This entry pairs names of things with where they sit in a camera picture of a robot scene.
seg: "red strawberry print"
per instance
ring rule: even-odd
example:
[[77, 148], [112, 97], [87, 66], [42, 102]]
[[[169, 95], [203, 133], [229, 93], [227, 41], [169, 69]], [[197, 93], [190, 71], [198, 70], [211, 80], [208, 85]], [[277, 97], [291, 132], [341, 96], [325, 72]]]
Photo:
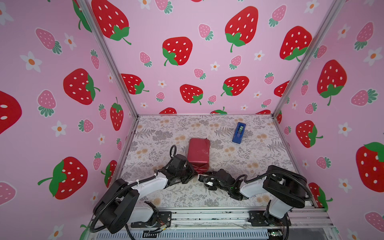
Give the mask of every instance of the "red strawberry print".
[[291, 126], [286, 126], [285, 129], [284, 129], [284, 133], [286, 135], [290, 134], [291, 133]]
[[163, 111], [159, 112], [159, 114], [177, 114], [174, 108], [166, 108]]
[[310, 103], [305, 108], [305, 113], [306, 114], [312, 114], [313, 112], [316, 112], [316, 109], [317, 109], [317, 104], [316, 103]]
[[40, 105], [37, 109], [40, 112], [40, 115], [44, 117], [51, 117], [55, 111], [53, 110], [56, 107], [56, 100], [51, 93], [51, 91], [45, 89], [37, 97], [37, 103]]
[[146, 54], [145, 52], [141, 52], [140, 53], [140, 61], [144, 64], [144, 66], [146, 67], [151, 67], [152, 66], [152, 62], [151, 62], [151, 58], [148, 56], [148, 54]]
[[384, 216], [377, 212], [369, 212], [365, 215], [365, 220], [380, 232], [384, 232]]
[[91, 6], [104, 36], [115, 41], [123, 39], [131, 45], [124, 38], [129, 35], [129, 22], [120, 9], [107, 0], [92, 0]]
[[14, 125], [22, 116], [22, 108], [11, 95], [0, 91], [0, 134]]
[[111, 121], [113, 128], [116, 131], [119, 131], [121, 128], [122, 120], [124, 118], [124, 112], [122, 110], [121, 105], [118, 103], [118, 98], [116, 97], [116, 102], [112, 104], [111, 110], [109, 111], [109, 115], [111, 116]]
[[81, 8], [79, 6], [79, 3], [77, 2], [77, 0], [72, 0], [72, 3], [73, 3], [73, 8], [74, 8], [74, 11], [76, 13], [76, 15], [80, 18], [80, 21], [79, 21], [79, 30], [80, 29], [80, 23], [83, 23], [83, 26], [85, 27], [85, 29], [87, 29], [88, 31], [92, 32], [91, 28], [89, 27], [89, 24], [87, 22], [87, 20], [85, 19], [84, 17], [84, 14], [83, 12], [81, 11]]
[[103, 104], [99, 105], [99, 112], [100, 112], [100, 117], [103, 120], [106, 120], [107, 119], [107, 110], [105, 109]]
[[79, 127], [79, 130], [82, 132], [90, 132], [93, 129], [93, 123], [88, 119], [81, 120], [79, 122], [78, 127]]
[[197, 103], [203, 98], [203, 90], [201, 88], [184, 84], [180, 87], [180, 93], [183, 100], [187, 103]]
[[276, 25], [278, 25], [279, 22], [283, 20], [286, 11], [286, 5], [281, 5], [280, 7], [276, 8], [272, 13], [272, 18], [269, 19], [269, 27], [274, 28]]
[[96, 90], [100, 89], [94, 87], [93, 79], [82, 68], [76, 69], [64, 78], [64, 91], [72, 99], [81, 104], [89, 105], [93, 102], [96, 96]]
[[40, 42], [46, 49], [52, 50], [52, 52], [57, 55], [60, 55], [63, 52], [61, 50], [60, 43], [55, 41], [55, 37], [52, 35], [52, 33], [42, 28], [36, 28], [35, 32], [36, 36], [39, 38]]
[[330, 168], [331, 167], [331, 161], [327, 157], [319, 157], [316, 160], [317, 166], [319, 166], [322, 169]]
[[224, 112], [224, 108], [225, 107], [223, 107], [223, 110], [218, 109], [218, 110], [212, 111], [211, 114], [227, 114], [227, 112]]
[[308, 81], [304, 80], [303, 85], [301, 86], [301, 95], [304, 96], [308, 91]]
[[96, 69], [99, 69], [100, 62], [94, 49], [91, 50], [91, 62]]
[[237, 96], [244, 91], [249, 84], [249, 78], [246, 76], [227, 78], [223, 84], [224, 92], [220, 95]]
[[260, 112], [258, 112], [258, 113], [256, 113], [256, 114], [271, 114], [271, 110], [267, 110], [267, 109], [265, 109], [265, 110], [260, 111]]
[[214, 32], [211, 31], [211, 27], [206, 24], [199, 25], [200, 37], [205, 38], [206, 41], [210, 41], [214, 38]]
[[317, 82], [317, 92], [323, 98], [329, 98], [328, 106], [331, 104], [332, 96], [339, 94], [347, 82], [347, 73], [336, 60], [328, 61], [320, 74]]
[[325, 193], [323, 192], [323, 190], [319, 187], [319, 185], [317, 185], [316, 183], [314, 182], [311, 182], [308, 184], [308, 186], [310, 187], [310, 191], [313, 195], [313, 198], [315, 199], [316, 201], [316, 205], [318, 207], [324, 207], [326, 211], [328, 211], [328, 203], [327, 202], [332, 202], [333, 199], [329, 199], [329, 200], [326, 200], [326, 196], [325, 196]]
[[281, 121], [283, 120], [283, 114], [281, 113], [281, 110], [280, 110], [279, 114], [277, 114], [276, 120], [277, 120], [277, 122], [278, 122], [279, 124], [280, 124]]
[[206, 74], [204, 73], [204, 71], [201, 69], [198, 69], [198, 68], [195, 68], [193, 73], [195, 74], [195, 77], [200, 78], [201, 80], [203, 80], [207, 77]]
[[160, 11], [164, 11], [165, 14], [172, 12], [172, 3], [168, 0], [155, 0], [156, 6]]
[[122, 73], [121, 76], [130, 94], [140, 94], [143, 91], [149, 92], [148, 90], [144, 90], [144, 82], [138, 76], [124, 73]]
[[364, 27], [360, 30], [359, 34], [356, 36], [355, 42], [355, 50], [359, 51], [363, 49], [368, 44], [368, 40], [373, 35], [373, 22], [368, 22], [364, 25]]
[[167, 60], [164, 62], [164, 66], [166, 66], [167, 61], [176, 66], [184, 65], [188, 61], [191, 51], [192, 42], [185, 36], [165, 40], [163, 42], [163, 56]]
[[53, 169], [53, 177], [39, 181], [40, 185], [51, 180], [49, 190], [56, 199], [66, 199], [79, 190], [87, 181], [88, 171], [79, 160], [66, 157]]
[[8, 182], [0, 181], [0, 206], [16, 197], [17, 190]]
[[249, 43], [256, 33], [259, 12], [257, 8], [248, 6], [236, 14], [225, 26], [225, 36], [227, 41], [240, 47]]
[[359, 148], [356, 164], [363, 184], [375, 192], [384, 192], [384, 145], [371, 142]]
[[285, 83], [283, 84], [280, 84], [279, 86], [277, 86], [275, 88], [275, 90], [273, 91], [273, 93], [278, 96], [278, 97], [282, 97], [283, 93], [285, 92], [287, 86], [288, 86], [288, 83], [289, 81], [286, 81]]
[[116, 140], [116, 144], [118, 145], [118, 150], [121, 151], [122, 143], [121, 143], [121, 139], [120, 139], [120, 138], [118, 138], [118, 139]]
[[367, 103], [371, 104], [374, 101], [376, 101], [377, 96], [379, 94], [376, 92], [376, 90], [369, 89], [368, 91], [365, 89], [362, 89], [358, 91], [352, 98], [351, 103], [356, 106], [365, 106]]
[[95, 171], [99, 170], [100, 165], [101, 165], [101, 153], [97, 152], [93, 160], [93, 169]]
[[238, 65], [241, 64], [241, 56], [237, 55], [236, 57], [232, 58], [231, 64], [229, 64], [229, 68], [232, 70], [235, 70]]
[[280, 48], [280, 58], [284, 60], [296, 58], [300, 62], [298, 56], [305, 53], [311, 41], [312, 35], [305, 28], [302, 26], [293, 27], [285, 35]]
[[108, 164], [107, 168], [105, 169], [105, 173], [103, 173], [103, 171], [101, 171], [101, 173], [105, 175], [104, 176], [104, 183], [105, 183], [105, 186], [107, 186], [107, 187], [109, 187], [109, 184], [111, 183], [112, 176], [115, 173], [116, 165], [117, 165], [117, 162], [115, 160], [112, 160]]
[[163, 92], [159, 92], [156, 94], [156, 100], [158, 102], [162, 102], [164, 100], [165, 96], [164, 96], [164, 93]]
[[272, 84], [272, 82], [274, 81], [275, 77], [273, 76], [273, 73], [267, 73], [265, 75], [265, 79], [264, 79], [264, 82], [268, 85]]
[[316, 143], [316, 138], [323, 138], [323, 136], [317, 137], [317, 128], [310, 120], [301, 122], [296, 126], [296, 136], [306, 148], [312, 147]]
[[207, 103], [208, 103], [209, 105], [212, 105], [212, 104], [215, 103], [216, 100], [217, 100], [216, 95], [212, 95], [212, 96], [210, 96], [210, 97], [208, 98]]
[[313, 57], [314, 58], [321, 58], [325, 54], [326, 51], [327, 51], [327, 47], [324, 45], [321, 45], [320, 47], [318, 47], [316, 49], [316, 51], [313, 54]]
[[266, 108], [268, 105], [270, 105], [272, 102], [272, 99], [267, 99], [263, 102], [262, 108]]

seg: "aluminum frame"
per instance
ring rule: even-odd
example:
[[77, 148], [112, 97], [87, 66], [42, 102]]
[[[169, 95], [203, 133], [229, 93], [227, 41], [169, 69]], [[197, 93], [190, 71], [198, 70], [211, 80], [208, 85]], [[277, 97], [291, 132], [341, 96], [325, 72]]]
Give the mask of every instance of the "aluminum frame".
[[272, 114], [274, 119], [277, 118], [277, 115], [279, 114], [279, 112], [283, 108], [285, 102], [288, 99], [288, 96], [292, 93], [292, 91], [295, 88], [296, 84], [298, 83], [301, 75], [305, 71], [305, 67], [310, 62], [316, 48], [320, 45], [321, 41], [324, 39], [324, 37], [328, 33], [329, 28], [331, 27], [333, 21], [336, 19], [337, 15], [341, 11], [342, 7], [344, 6], [344, 3], [345, 3], [345, 0], [334, 0], [333, 1], [331, 7], [328, 10], [328, 14], [324, 17], [318, 31], [316, 32], [315, 36], [312, 39], [312, 42], [309, 45], [304, 57], [302, 58], [300, 64], [297, 66], [292, 77], [290, 78], [290, 83], [288, 84], [287, 89], [285, 90], [285, 92], [281, 96], [281, 99], [276, 106], [276, 109]]

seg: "black cable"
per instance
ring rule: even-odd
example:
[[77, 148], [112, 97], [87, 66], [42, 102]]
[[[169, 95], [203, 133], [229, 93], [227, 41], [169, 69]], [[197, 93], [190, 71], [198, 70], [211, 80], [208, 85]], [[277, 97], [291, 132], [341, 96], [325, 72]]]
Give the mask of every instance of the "black cable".
[[127, 233], [128, 233], [129, 238], [130, 238], [131, 240], [135, 240], [135, 239], [133, 238], [131, 232], [130, 232], [129, 229], [128, 229], [128, 224], [125, 225], [125, 229], [127, 230]]
[[288, 223], [288, 213], [285, 213], [284, 215], [284, 220], [285, 220], [285, 223], [286, 223], [286, 231], [285, 231], [285, 235], [284, 235], [284, 239], [283, 240], [287, 240], [288, 239], [288, 235], [289, 235], [289, 223]]
[[[153, 175], [152, 177], [149, 177], [149, 178], [147, 178], [147, 179], [140, 180], [140, 181], [139, 181], [139, 184], [141, 184], [141, 183], [143, 183], [143, 182], [148, 182], [148, 181], [150, 181], [150, 180], [152, 180], [152, 179], [154, 179], [154, 178], [156, 178], [155, 175]], [[95, 228], [97, 221], [99, 220], [99, 218], [101, 217], [101, 215], [103, 214], [103, 212], [105, 211], [105, 209], [106, 209], [109, 205], [111, 205], [119, 195], [121, 195], [123, 192], [125, 192], [125, 191], [128, 190], [129, 188], [131, 188], [131, 187], [133, 187], [133, 186], [136, 186], [136, 185], [137, 185], [137, 182], [133, 182], [133, 183], [131, 183], [131, 184], [129, 184], [129, 185], [123, 187], [123, 188], [122, 188], [120, 191], [118, 191], [117, 193], [115, 193], [115, 194], [111, 197], [111, 199], [110, 199], [110, 200], [103, 206], [103, 208], [102, 208], [97, 214], [95, 214], [95, 218], [93, 219], [93, 221], [92, 221], [92, 223], [91, 223], [91, 226], [89, 227], [89, 231], [90, 231], [90, 232], [98, 232], [98, 231], [100, 231], [100, 230], [105, 229], [105, 228], [106, 228], [105, 226], [101, 226], [101, 227]]]

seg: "white flower print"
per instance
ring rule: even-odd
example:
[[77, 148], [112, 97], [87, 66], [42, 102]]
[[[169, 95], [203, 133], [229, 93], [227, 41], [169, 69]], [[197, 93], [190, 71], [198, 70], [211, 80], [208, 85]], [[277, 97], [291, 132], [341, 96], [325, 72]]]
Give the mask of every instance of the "white flower print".
[[262, 50], [260, 50], [260, 52], [255, 53], [255, 59], [254, 59], [254, 60], [259, 60], [259, 61], [261, 61], [261, 60], [262, 60], [262, 57], [264, 57], [264, 56], [265, 56], [265, 54], [263, 53]]
[[368, 57], [366, 57], [366, 58], [363, 60], [363, 62], [365, 62], [365, 63], [368, 62], [368, 64], [369, 64], [370, 66], [372, 66], [372, 65], [375, 63], [376, 60], [380, 60], [380, 59], [383, 58], [383, 55], [380, 54], [381, 50], [382, 50], [382, 47], [379, 47], [379, 48], [376, 49], [375, 51], [372, 50], [372, 49], [370, 49], [370, 50], [368, 51]]
[[52, 130], [56, 132], [56, 137], [60, 135], [65, 135], [65, 129], [67, 128], [66, 124], [61, 124], [60, 121], [57, 121], [56, 126], [52, 127]]
[[70, 49], [73, 50], [74, 47], [77, 47], [77, 45], [73, 41], [73, 36], [68, 36], [68, 34], [64, 33], [65, 40], [64, 42], [70, 46]]
[[36, 72], [40, 72], [40, 67], [43, 62], [39, 59], [36, 59], [31, 51], [28, 52], [28, 56], [20, 55], [21, 59], [26, 62], [25, 68], [27, 70], [35, 69]]
[[217, 71], [217, 69], [220, 67], [219, 64], [217, 64], [217, 62], [215, 61], [213, 64], [211, 64], [211, 70], [215, 70]]
[[343, 180], [343, 179], [339, 178], [339, 182], [340, 182], [339, 188], [344, 189], [344, 191], [346, 193], [348, 193], [348, 189], [352, 189], [352, 186], [348, 184], [348, 179]]
[[258, 91], [257, 93], [254, 93], [254, 98], [259, 98], [261, 95], [263, 95], [262, 93], [260, 93], [260, 91]]
[[351, 28], [350, 26], [347, 26], [347, 24], [344, 24], [343, 28], [337, 32], [339, 34], [339, 36], [337, 37], [337, 40], [339, 40], [340, 38], [345, 38], [350, 28]]
[[339, 124], [339, 134], [344, 134], [344, 136], [348, 136], [348, 132], [352, 131], [352, 128], [348, 127], [348, 123], [344, 123], [343, 125]]
[[105, 143], [104, 142], [105, 136], [102, 133], [100, 133], [100, 137], [98, 137], [97, 140], [99, 140], [99, 145], [101, 145], [102, 143]]

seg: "pink strawberry print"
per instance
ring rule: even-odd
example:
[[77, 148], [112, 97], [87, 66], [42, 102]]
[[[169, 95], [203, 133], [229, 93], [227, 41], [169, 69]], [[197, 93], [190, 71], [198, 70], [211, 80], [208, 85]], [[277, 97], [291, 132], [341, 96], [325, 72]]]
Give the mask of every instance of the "pink strawberry print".
[[90, 132], [93, 129], [93, 123], [88, 119], [81, 120], [79, 122], [78, 127], [79, 127], [79, 130], [82, 132]]
[[172, 3], [168, 0], [155, 0], [156, 6], [160, 11], [164, 11], [165, 14], [172, 12]]
[[301, 95], [304, 96], [308, 91], [308, 81], [304, 80], [303, 85], [301, 86]]
[[97, 152], [93, 160], [93, 169], [97, 171], [101, 165], [101, 153]]
[[99, 112], [100, 112], [100, 117], [103, 120], [106, 120], [107, 119], [107, 109], [105, 109], [103, 104], [99, 105]]
[[145, 52], [141, 52], [140, 53], [140, 61], [144, 64], [144, 66], [146, 67], [151, 67], [152, 66], [152, 62], [151, 62], [151, 58], [148, 56], [148, 54], [146, 54]]
[[286, 126], [285, 129], [284, 129], [284, 133], [286, 135], [290, 134], [291, 133], [291, 126]]
[[371, 104], [374, 101], [376, 101], [377, 96], [379, 94], [376, 92], [376, 90], [369, 89], [368, 91], [365, 89], [362, 89], [358, 91], [352, 98], [351, 103], [353, 105], [362, 107], [365, 106], [367, 103]]
[[331, 167], [331, 161], [327, 157], [319, 157], [316, 160], [317, 166], [319, 166], [322, 169], [330, 168]]
[[10, 183], [0, 181], [0, 206], [16, 197], [17, 190]]
[[118, 150], [121, 151], [121, 145], [122, 145], [122, 143], [121, 143], [120, 138], [118, 138], [118, 139], [116, 140], [116, 144], [118, 145]]
[[98, 55], [94, 49], [91, 50], [91, 61], [92, 61], [93, 66], [96, 69], [99, 69], [100, 62], [99, 62]]
[[55, 41], [55, 37], [52, 35], [52, 33], [42, 28], [36, 28], [35, 32], [36, 36], [39, 38], [40, 42], [46, 49], [52, 50], [52, 52], [57, 55], [60, 55], [63, 52], [61, 50], [60, 43]]
[[317, 104], [316, 103], [310, 103], [305, 108], [305, 113], [306, 114], [312, 114], [313, 112], [316, 112], [316, 109], [317, 109]]
[[229, 64], [229, 68], [232, 70], [235, 70], [238, 65], [241, 64], [241, 56], [237, 55], [236, 57], [232, 58], [231, 64]]
[[270, 105], [272, 102], [272, 99], [267, 99], [263, 102], [262, 108], [266, 108], [268, 105]]
[[286, 11], [286, 5], [281, 5], [280, 7], [276, 8], [272, 13], [272, 18], [269, 19], [269, 27], [274, 28], [276, 25], [278, 25], [279, 22], [283, 20]]
[[368, 40], [373, 35], [373, 22], [368, 22], [365, 26], [360, 30], [359, 34], [356, 36], [357, 42], [355, 42], [355, 50], [359, 51], [363, 49], [368, 44]]
[[377, 212], [369, 212], [365, 215], [365, 220], [380, 232], [384, 232], [384, 216]]
[[275, 77], [273, 76], [273, 73], [267, 73], [265, 75], [265, 79], [264, 79], [264, 82], [268, 85], [272, 84], [272, 82], [274, 81]]
[[198, 68], [195, 68], [195, 70], [193, 70], [193, 73], [195, 74], [195, 77], [200, 78], [201, 80], [207, 77], [204, 71]]
[[37, 109], [42, 116], [47, 118], [55, 113], [53, 109], [56, 107], [56, 100], [51, 91], [43, 90], [37, 97], [37, 103], [40, 105]]
[[159, 92], [156, 94], [156, 100], [158, 102], [162, 102], [164, 100], [165, 96], [164, 96], [164, 93], [163, 92]]
[[200, 37], [205, 38], [206, 41], [210, 41], [214, 38], [214, 32], [211, 31], [211, 27], [206, 24], [199, 25]]
[[327, 51], [327, 47], [324, 45], [321, 45], [320, 47], [318, 47], [316, 49], [316, 51], [313, 54], [313, 57], [314, 58], [321, 58], [325, 54], [326, 51]]
[[215, 103], [216, 99], [217, 99], [216, 95], [212, 95], [212, 96], [210, 96], [210, 97], [208, 98], [207, 103], [208, 103], [209, 105], [212, 105], [212, 104]]

